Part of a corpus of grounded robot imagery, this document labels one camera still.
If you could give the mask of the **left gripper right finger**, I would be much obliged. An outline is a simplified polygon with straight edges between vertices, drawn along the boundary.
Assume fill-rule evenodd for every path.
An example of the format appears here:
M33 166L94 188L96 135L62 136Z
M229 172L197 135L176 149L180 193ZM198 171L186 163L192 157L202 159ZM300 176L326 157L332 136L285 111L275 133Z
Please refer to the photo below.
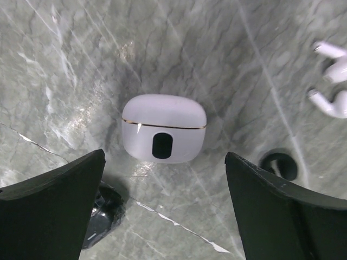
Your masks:
M226 176L246 259L346 259L346 200L227 153Z

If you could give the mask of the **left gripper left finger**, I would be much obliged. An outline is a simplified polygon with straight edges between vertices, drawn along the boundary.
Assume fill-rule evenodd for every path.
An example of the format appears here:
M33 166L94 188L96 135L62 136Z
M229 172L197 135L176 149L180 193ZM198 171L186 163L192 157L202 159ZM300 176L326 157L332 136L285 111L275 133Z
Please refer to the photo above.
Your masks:
M1 188L1 259L78 259L105 164L98 149Z

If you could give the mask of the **white earbud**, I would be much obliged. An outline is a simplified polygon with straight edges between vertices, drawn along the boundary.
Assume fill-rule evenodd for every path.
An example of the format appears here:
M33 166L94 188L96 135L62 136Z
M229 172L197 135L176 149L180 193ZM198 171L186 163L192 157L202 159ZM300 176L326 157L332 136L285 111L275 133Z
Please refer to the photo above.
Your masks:
M337 93L330 102L320 91L315 88L307 92L308 99L324 114L338 119L346 119L346 90Z
M346 82L346 48L325 41L315 41L312 48L316 54L332 61L323 69L323 78L331 84Z

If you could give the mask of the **white earbud charging case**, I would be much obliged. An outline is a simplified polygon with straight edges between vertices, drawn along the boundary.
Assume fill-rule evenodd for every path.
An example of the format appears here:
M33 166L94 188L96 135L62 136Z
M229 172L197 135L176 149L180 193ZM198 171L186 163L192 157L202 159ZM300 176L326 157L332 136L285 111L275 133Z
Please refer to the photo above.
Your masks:
M186 163L198 156L204 143L206 112L186 97L136 96L125 105L121 119L124 149L141 161Z

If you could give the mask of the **black glossy small case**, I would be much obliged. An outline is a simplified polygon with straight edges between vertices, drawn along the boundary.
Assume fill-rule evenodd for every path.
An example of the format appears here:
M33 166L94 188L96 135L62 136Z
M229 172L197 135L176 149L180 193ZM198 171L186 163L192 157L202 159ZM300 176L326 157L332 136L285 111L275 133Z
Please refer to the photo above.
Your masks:
M125 203L114 187L100 182L82 249L86 250L117 228L125 216Z

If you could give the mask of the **black ear hook right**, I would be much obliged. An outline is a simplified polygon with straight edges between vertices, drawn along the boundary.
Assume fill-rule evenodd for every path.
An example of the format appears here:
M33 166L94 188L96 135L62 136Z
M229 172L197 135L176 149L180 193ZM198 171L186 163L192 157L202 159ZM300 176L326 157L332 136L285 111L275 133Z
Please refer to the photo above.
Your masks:
M286 153L270 153L260 160L260 167L275 174L272 162L276 163L277 169L282 178L293 181L298 176L298 165L296 161Z

